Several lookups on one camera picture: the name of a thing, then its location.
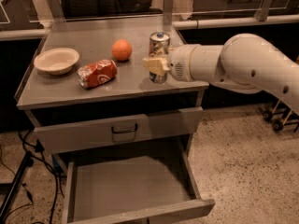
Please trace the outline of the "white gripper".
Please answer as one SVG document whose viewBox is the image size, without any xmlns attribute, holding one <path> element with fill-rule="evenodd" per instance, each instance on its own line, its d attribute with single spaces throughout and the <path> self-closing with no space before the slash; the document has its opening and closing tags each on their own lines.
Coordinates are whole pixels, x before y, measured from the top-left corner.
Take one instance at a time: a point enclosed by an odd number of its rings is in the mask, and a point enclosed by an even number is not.
<svg viewBox="0 0 299 224">
<path fill-rule="evenodd" d="M 159 47 L 155 50 L 155 55 L 158 57 L 145 57 L 143 64 L 155 75 L 164 76 L 170 71 L 170 75 L 175 80 L 192 82 L 190 63 L 196 48 L 196 45 L 183 45 L 176 48 Z"/>
</svg>

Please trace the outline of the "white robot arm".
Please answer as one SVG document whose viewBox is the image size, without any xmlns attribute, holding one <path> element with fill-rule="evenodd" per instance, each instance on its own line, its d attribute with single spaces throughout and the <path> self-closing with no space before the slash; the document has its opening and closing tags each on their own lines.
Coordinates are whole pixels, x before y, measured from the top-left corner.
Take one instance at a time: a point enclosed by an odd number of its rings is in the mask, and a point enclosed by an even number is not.
<svg viewBox="0 0 299 224">
<path fill-rule="evenodd" d="M 235 35 L 223 45 L 187 44 L 143 59 L 158 76 L 205 81 L 240 93 L 266 91 L 299 114 L 299 64 L 260 36 Z"/>
</svg>

